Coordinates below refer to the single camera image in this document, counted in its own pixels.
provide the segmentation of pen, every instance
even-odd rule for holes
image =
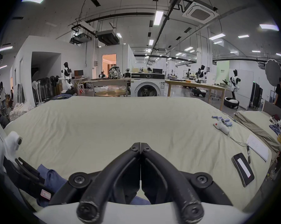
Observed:
[[[248,163],[250,164],[250,151],[249,146],[247,145],[247,153],[248,153]]]

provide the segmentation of black phone case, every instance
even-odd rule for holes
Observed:
[[[250,172],[250,177],[247,177],[247,174],[245,173],[244,169],[241,167],[240,163],[237,161],[238,159],[241,159],[243,161],[244,165],[246,166],[246,168]],[[239,154],[234,155],[232,157],[232,162],[233,162],[235,168],[238,171],[238,174],[240,176],[243,187],[246,187],[248,184],[250,184],[254,180],[254,174],[253,174],[246,158],[244,157],[243,153],[239,153]]]

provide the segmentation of white bedsheet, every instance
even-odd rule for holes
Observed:
[[[102,170],[135,142],[146,142],[178,170],[206,172],[242,210],[261,186],[270,162],[251,151],[255,179],[244,188],[231,158],[247,150],[213,127],[227,117],[197,98],[83,97],[49,101],[17,118],[5,132],[23,137],[18,155],[62,177]],[[233,122],[230,135],[245,142],[247,128]]]

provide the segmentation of round table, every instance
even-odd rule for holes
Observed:
[[[113,91],[99,91],[95,93],[95,96],[101,97],[111,97],[111,96],[120,96],[126,94],[126,90],[113,90]]]

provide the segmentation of washing machine door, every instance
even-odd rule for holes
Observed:
[[[160,88],[152,82],[143,82],[136,87],[134,96],[160,96]]]

